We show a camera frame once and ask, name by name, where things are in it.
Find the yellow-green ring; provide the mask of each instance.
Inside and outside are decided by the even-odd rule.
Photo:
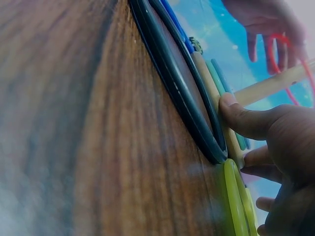
[[[239,170],[232,159],[224,163],[224,176],[236,236],[256,236],[255,213]]]

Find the wooden board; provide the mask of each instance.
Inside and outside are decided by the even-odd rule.
[[[227,235],[126,0],[0,1],[0,235]]]

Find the blue ring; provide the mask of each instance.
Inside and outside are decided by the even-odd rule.
[[[183,41],[189,51],[189,53],[193,53],[195,51],[195,49],[193,48],[192,44],[190,43],[189,38],[187,37],[185,31],[183,30],[183,28],[181,27],[181,24],[179,24],[177,17],[173,11],[173,9],[171,8],[171,6],[168,4],[167,0],[160,0],[162,5],[164,6],[165,10],[167,11],[168,15],[170,16],[170,18],[172,19],[174,25],[176,26],[176,28],[178,29],[178,31],[180,32]]]

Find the black ring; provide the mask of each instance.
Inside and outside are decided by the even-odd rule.
[[[141,38],[150,54],[177,111],[196,144],[212,163],[223,163],[227,159],[227,147],[218,116],[205,89],[195,64],[173,21],[159,0],[129,0],[129,5],[141,34]],[[207,110],[213,133],[206,119],[192,97],[183,75],[178,69],[172,53],[168,51],[168,42],[158,24],[151,7],[161,18],[177,44],[185,62],[193,75],[194,82]]]

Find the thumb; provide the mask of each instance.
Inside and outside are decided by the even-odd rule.
[[[270,126],[278,116],[272,110],[247,110],[238,104],[230,93],[225,93],[220,98],[219,110],[223,120],[231,129],[244,137],[255,140],[266,139]]]

